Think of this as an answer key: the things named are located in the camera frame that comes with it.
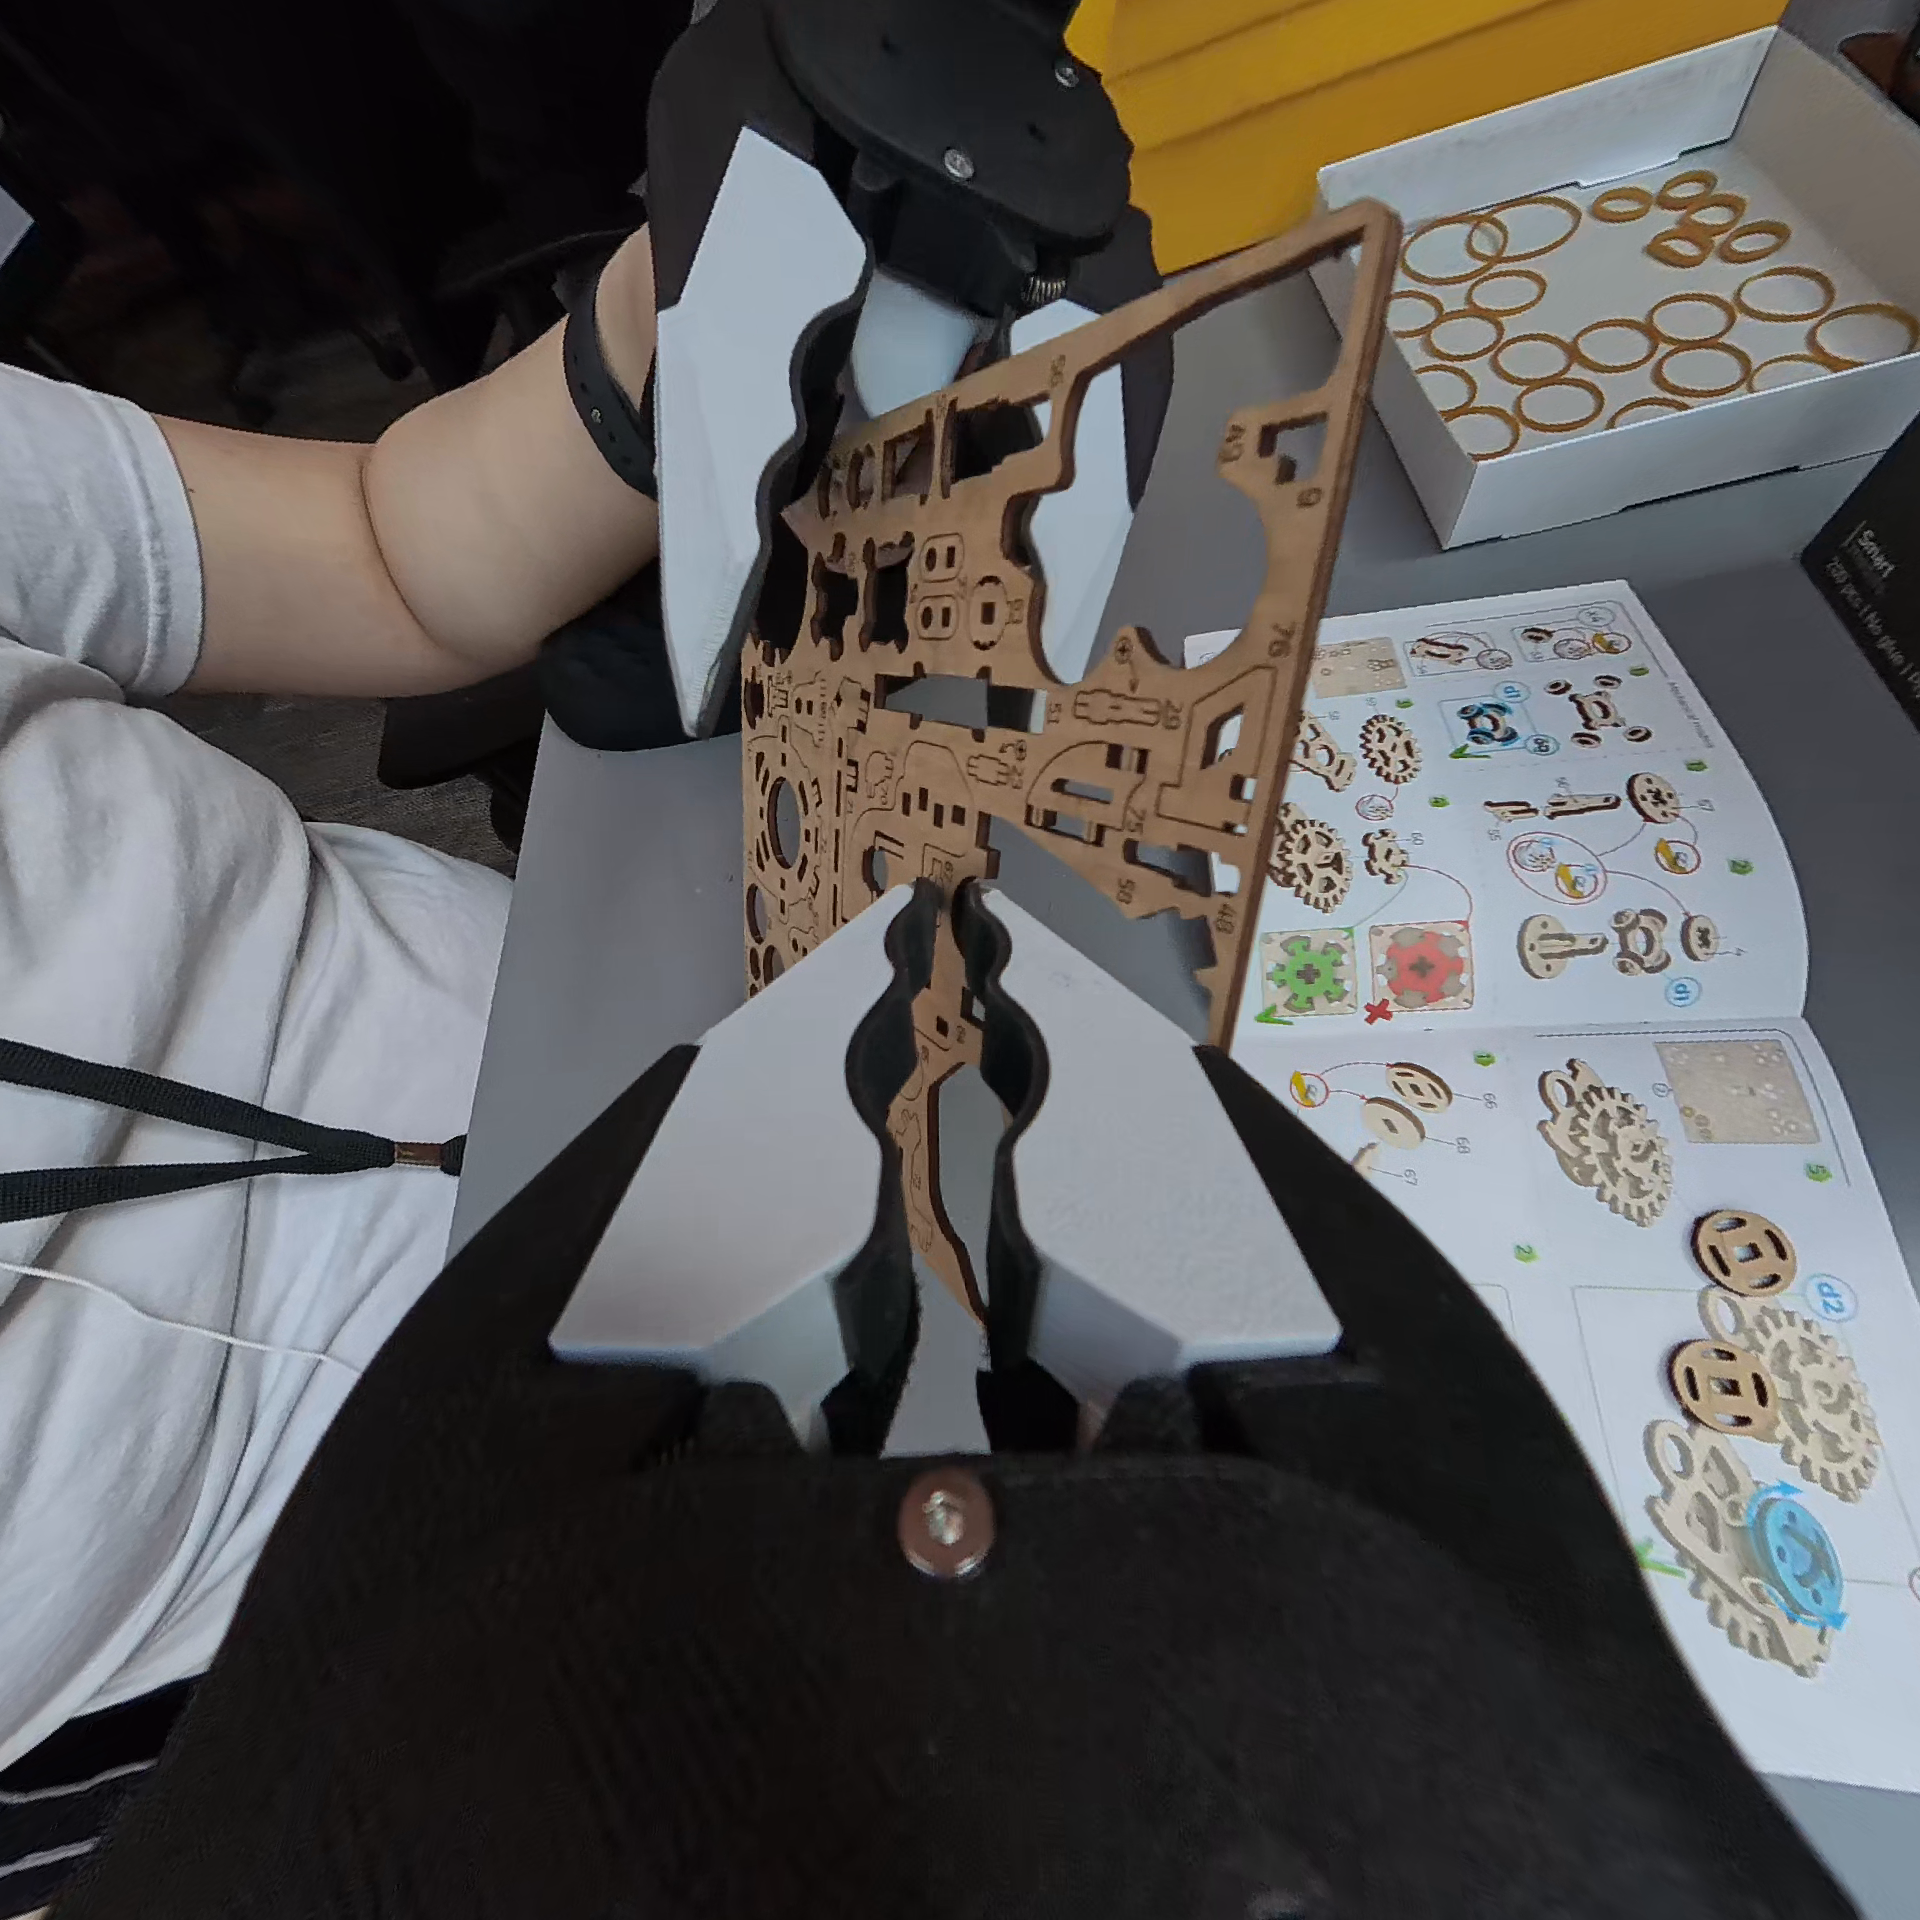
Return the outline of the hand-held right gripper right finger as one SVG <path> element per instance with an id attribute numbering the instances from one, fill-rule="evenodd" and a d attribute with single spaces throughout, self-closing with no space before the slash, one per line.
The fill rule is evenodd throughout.
<path id="1" fill-rule="evenodd" d="M 1339 1322 L 1182 1028 L 1000 890 L 959 893 L 995 1148 L 990 1449 L 1072 1449 L 1141 1379 L 1320 1358 Z"/>

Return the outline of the person's left forearm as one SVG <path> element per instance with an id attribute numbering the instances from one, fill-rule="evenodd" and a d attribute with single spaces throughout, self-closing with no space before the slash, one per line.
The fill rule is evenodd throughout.
<path id="1" fill-rule="evenodd" d="M 493 680 L 629 582 L 658 509 L 576 414 L 554 327 L 373 446 L 157 426 L 196 527 L 189 692 L 414 698 Z"/>

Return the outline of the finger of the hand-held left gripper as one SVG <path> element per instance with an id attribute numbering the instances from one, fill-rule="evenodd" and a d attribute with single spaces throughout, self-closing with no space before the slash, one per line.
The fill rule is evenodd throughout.
<path id="1" fill-rule="evenodd" d="M 658 564 L 692 738 L 718 726 L 807 434 L 801 369 L 855 321 L 871 251 L 810 162 L 742 130 L 680 302 L 657 322 Z"/>
<path id="2" fill-rule="evenodd" d="M 986 343 L 986 322 L 898 277 L 875 277 L 851 349 L 852 391 L 875 419 L 929 395 Z M 1051 671 L 1090 667 L 1139 502 L 1141 369 L 1121 364 L 1082 399 L 1072 485 L 1040 496 L 1028 517 Z"/>

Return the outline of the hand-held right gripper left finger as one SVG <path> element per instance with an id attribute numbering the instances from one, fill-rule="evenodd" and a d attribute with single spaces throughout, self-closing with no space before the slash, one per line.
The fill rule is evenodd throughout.
<path id="1" fill-rule="evenodd" d="M 804 1446 L 885 1446 L 920 1332 L 889 1110 L 937 934 L 937 885 L 901 885 L 709 1031 L 552 1334 L 559 1358 L 759 1383 Z"/>

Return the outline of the round slotted wooden disc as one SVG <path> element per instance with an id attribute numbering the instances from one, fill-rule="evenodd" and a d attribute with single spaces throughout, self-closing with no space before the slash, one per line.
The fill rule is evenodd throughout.
<path id="1" fill-rule="evenodd" d="M 1747 1209 L 1715 1209 L 1698 1216 L 1693 1261 L 1712 1285 L 1748 1299 L 1787 1294 L 1798 1277 L 1788 1231 Z"/>
<path id="2" fill-rule="evenodd" d="M 1761 1445 L 1777 1439 L 1777 1383 L 1753 1350 L 1721 1338 L 1682 1341 L 1667 1357 L 1667 1383 L 1693 1426 Z"/>

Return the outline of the printed instruction booklet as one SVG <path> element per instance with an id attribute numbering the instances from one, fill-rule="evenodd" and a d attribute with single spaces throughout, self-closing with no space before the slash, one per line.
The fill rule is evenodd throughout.
<path id="1" fill-rule="evenodd" d="M 1748 1764 L 1916 1793 L 1916 1295 L 1759 786 L 1625 585 L 1323 625 L 1230 1051 L 1501 1318 Z M 1748 1299 L 1693 1224 L 1783 1224 Z M 1777 1439 L 1693 1426 L 1732 1340 Z"/>

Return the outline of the white cardboard tray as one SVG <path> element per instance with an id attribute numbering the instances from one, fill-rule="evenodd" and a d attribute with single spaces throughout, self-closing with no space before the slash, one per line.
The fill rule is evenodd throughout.
<path id="1" fill-rule="evenodd" d="M 1781 30 L 1320 169 L 1401 222 L 1375 407 L 1443 548 L 1884 451 L 1916 125 Z"/>

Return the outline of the laser-cut wooden parts sheet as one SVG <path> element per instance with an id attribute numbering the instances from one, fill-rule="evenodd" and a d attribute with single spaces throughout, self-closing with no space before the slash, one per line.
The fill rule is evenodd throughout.
<path id="1" fill-rule="evenodd" d="M 893 886 L 953 897 L 995 877 L 1000 826 L 1119 913 L 1205 929 L 1196 980 L 1208 1040 L 1227 1043 L 1398 250 L 1398 220 L 1356 203 L 841 431 L 786 513 L 792 635 L 752 634 L 742 655 L 750 992 Z M 1201 667 L 1143 630 L 1086 669 L 1052 664 L 1043 618 L 1066 566 L 1040 555 L 1039 502 L 1126 478 L 1123 451 L 1093 440 L 1094 383 L 1346 254 L 1359 277 L 1331 373 L 1239 407 L 1218 443 L 1220 478 L 1265 531 L 1239 634 Z"/>

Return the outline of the black quilted cushion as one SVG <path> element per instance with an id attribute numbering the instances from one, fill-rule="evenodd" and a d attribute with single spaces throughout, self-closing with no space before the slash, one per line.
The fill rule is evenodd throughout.
<path id="1" fill-rule="evenodd" d="M 665 750 L 694 741 L 666 655 L 658 566 L 542 643 L 540 689 L 549 719 L 584 750 Z"/>

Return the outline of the yellow plastic bin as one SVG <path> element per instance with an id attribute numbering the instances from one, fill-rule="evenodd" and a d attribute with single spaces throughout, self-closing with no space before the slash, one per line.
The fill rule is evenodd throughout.
<path id="1" fill-rule="evenodd" d="M 1783 3 L 1082 3 L 1068 50 L 1132 143 L 1177 277 L 1286 233 L 1323 168 L 1774 27 Z"/>

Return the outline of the black model kit box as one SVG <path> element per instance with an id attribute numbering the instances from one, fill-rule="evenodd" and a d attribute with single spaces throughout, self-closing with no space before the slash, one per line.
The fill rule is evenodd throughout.
<path id="1" fill-rule="evenodd" d="M 1801 555 L 1881 684 L 1918 724 L 1918 424 L 1891 446 Z"/>

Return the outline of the black wristband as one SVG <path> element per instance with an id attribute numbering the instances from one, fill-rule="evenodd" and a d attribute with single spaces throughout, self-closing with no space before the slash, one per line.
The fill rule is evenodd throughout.
<path id="1" fill-rule="evenodd" d="M 636 493 L 658 500 L 657 376 L 634 399 L 615 376 L 598 325 L 603 270 L 583 283 L 561 329 L 561 367 L 568 398 L 608 468 Z"/>

